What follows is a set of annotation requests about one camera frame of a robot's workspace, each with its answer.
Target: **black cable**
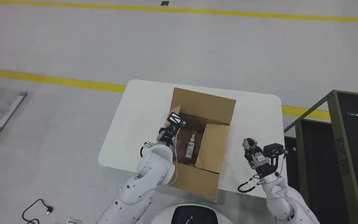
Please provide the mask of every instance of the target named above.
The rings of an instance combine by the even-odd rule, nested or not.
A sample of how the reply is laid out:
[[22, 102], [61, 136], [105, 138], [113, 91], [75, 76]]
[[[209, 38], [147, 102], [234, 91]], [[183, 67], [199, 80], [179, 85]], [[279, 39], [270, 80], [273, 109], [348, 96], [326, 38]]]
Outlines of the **black cable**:
[[43, 203], [43, 205], [47, 208], [47, 214], [49, 214], [49, 213], [51, 213], [52, 211], [53, 211], [53, 207], [51, 207], [51, 206], [48, 206], [48, 205], [46, 205], [45, 204], [45, 202], [44, 202], [44, 200], [42, 200], [41, 198], [40, 199], [37, 199], [35, 202], [33, 202], [33, 204], [32, 205], [30, 205], [28, 208], [26, 208], [25, 210], [24, 210], [24, 212], [22, 213], [22, 219], [23, 220], [25, 220], [26, 222], [27, 222], [27, 224], [29, 224], [29, 223], [31, 223], [31, 224], [35, 224], [33, 221], [37, 221], [37, 224], [40, 224], [40, 221], [37, 219], [37, 218], [34, 218], [33, 220], [27, 220], [27, 219], [25, 219], [25, 217], [24, 217], [24, 214], [25, 214], [25, 212], [27, 211], [27, 210], [29, 210], [29, 208], [31, 208], [34, 204], [36, 204], [36, 202], [38, 202], [38, 201], [41, 201], [42, 203]]
[[250, 178], [248, 181], [246, 181], [245, 183], [241, 184], [237, 190], [240, 192], [240, 193], [248, 193], [250, 191], [252, 191], [253, 189], [255, 189], [256, 186], [253, 186], [252, 188], [250, 189], [247, 189], [247, 190], [240, 190], [240, 188], [242, 188], [243, 186], [245, 186], [246, 184], [248, 184], [250, 181], [252, 180], [252, 178]]
[[142, 147], [140, 148], [140, 156], [141, 156], [141, 157], [143, 157], [143, 148], [144, 148], [144, 146], [142, 146]]

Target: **box flap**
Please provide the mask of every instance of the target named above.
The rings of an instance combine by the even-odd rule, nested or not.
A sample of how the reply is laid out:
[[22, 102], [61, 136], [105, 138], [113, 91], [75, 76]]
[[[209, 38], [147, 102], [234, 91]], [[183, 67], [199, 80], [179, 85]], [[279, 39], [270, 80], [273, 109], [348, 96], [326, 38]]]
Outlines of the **box flap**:
[[218, 196], [219, 174], [185, 164], [177, 164], [176, 169], [178, 169], [177, 179], [171, 186], [210, 200], [216, 200]]
[[222, 170], [230, 126], [207, 124], [201, 140], [196, 167], [220, 173]]
[[230, 124], [236, 100], [174, 88], [171, 109], [181, 106], [183, 114]]
[[169, 111], [169, 113], [168, 113], [168, 115], [166, 117], [166, 122], [164, 123], [164, 127], [167, 127], [169, 125], [169, 121], [167, 121], [167, 118], [169, 117], [170, 113], [174, 112], [176, 114], [179, 114], [179, 111], [180, 111], [180, 106], [177, 106], [177, 107], [175, 107], [173, 109], [170, 109], [170, 111]]

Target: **white table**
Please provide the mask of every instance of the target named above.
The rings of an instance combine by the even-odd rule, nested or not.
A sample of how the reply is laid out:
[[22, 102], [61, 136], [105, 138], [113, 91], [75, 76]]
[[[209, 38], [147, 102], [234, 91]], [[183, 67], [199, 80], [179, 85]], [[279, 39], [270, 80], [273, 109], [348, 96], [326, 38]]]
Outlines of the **white table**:
[[[256, 139], [261, 148], [271, 143], [284, 144], [281, 100], [275, 95], [132, 80], [98, 156], [100, 165], [136, 172], [139, 150], [145, 141], [156, 141], [168, 115], [174, 87], [236, 99], [219, 189], [237, 192], [238, 185], [255, 174], [244, 158], [244, 138]], [[286, 163], [282, 176], [286, 178]], [[248, 194], [266, 197], [260, 188]]]

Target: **floor drain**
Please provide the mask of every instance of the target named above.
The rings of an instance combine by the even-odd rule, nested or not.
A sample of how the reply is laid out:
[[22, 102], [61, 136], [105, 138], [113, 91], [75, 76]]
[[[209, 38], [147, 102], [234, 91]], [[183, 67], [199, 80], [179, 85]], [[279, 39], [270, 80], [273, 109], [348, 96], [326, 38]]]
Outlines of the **floor drain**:
[[162, 1], [161, 6], [169, 6], [169, 1]]

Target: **green metal frame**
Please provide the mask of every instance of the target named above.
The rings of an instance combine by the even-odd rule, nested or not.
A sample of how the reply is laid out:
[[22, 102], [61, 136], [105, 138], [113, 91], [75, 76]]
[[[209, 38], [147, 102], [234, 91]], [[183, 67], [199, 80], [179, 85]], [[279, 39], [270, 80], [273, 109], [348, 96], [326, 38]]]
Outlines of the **green metal frame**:
[[356, 224], [358, 223], [358, 186], [357, 186], [355, 170], [351, 159], [351, 153], [348, 145], [345, 127], [343, 124], [343, 118], [340, 110], [340, 103], [338, 100], [337, 93], [358, 95], [358, 93], [355, 92], [344, 92], [344, 91], [333, 90], [329, 94], [327, 94], [324, 98], [319, 100], [313, 107], [307, 110], [302, 116], [297, 118], [296, 121], [294, 121], [287, 128], [285, 128], [284, 132], [286, 133], [292, 127], [295, 127], [296, 129], [300, 191], [307, 204], [309, 204], [301, 122], [304, 118], [306, 118], [310, 113], [312, 113], [323, 103], [325, 103], [326, 101], [328, 102], [329, 115], [331, 116], [333, 135], [336, 143], [337, 157], [338, 160], [340, 161], [339, 164], [340, 164], [341, 178], [342, 178], [343, 188], [345, 191], [348, 216], [349, 216], [350, 223]]

